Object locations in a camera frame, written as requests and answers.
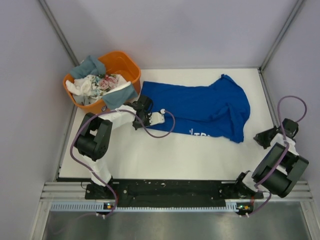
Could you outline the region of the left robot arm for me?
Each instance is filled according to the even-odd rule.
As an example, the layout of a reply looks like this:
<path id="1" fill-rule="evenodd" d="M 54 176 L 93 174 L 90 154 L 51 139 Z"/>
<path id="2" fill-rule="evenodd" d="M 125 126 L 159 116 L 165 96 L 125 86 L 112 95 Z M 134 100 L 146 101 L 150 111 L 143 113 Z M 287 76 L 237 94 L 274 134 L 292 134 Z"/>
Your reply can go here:
<path id="1" fill-rule="evenodd" d="M 112 130 L 131 123 L 135 130 L 142 127 L 140 118 L 147 127 L 150 125 L 153 101 L 142 95 L 137 101 L 126 103 L 119 108 L 103 113 L 86 113 L 80 125 L 81 133 L 75 141 L 74 147 L 82 156 L 82 162 L 89 166 L 92 181 L 97 184 L 96 192 L 102 198 L 109 198 L 114 191 L 108 183 L 112 175 L 103 159 L 107 153 Z"/>

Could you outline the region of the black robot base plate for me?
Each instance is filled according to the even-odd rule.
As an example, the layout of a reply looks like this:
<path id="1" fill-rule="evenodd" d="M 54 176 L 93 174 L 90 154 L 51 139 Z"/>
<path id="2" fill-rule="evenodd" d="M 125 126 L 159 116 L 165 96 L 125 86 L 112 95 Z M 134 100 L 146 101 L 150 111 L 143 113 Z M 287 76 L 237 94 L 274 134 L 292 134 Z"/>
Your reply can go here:
<path id="1" fill-rule="evenodd" d="M 225 200 L 251 199 L 255 192 L 239 180 L 111 179 L 109 186 L 90 183 L 86 200 L 117 200 L 118 207 L 204 208 L 224 207 Z"/>

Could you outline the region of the blue t shirt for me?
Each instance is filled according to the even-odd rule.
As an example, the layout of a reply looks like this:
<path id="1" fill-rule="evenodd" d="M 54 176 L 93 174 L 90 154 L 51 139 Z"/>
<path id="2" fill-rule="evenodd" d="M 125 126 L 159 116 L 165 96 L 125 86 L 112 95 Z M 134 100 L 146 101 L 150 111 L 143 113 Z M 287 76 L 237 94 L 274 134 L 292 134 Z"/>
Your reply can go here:
<path id="1" fill-rule="evenodd" d="M 182 86 L 145 81 L 140 92 L 153 101 L 153 112 L 165 109 L 165 122 L 153 130 L 244 141 L 251 108 L 244 90 L 226 74 L 209 86 Z"/>

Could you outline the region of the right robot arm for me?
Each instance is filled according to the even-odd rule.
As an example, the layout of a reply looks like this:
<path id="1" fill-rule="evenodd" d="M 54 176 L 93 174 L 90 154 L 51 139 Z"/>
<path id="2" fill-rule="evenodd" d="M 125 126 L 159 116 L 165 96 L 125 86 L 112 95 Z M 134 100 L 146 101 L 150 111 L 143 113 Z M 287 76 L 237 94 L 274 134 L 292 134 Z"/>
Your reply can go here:
<path id="1" fill-rule="evenodd" d="M 253 186 L 244 180 L 250 171 L 238 176 L 233 185 L 237 197 L 253 198 L 259 191 L 258 187 L 280 198 L 293 190 L 309 165 L 309 161 L 295 147 L 298 131 L 299 124 L 285 118 L 281 126 L 274 126 L 254 136 L 258 145 L 269 151 L 251 175 Z"/>

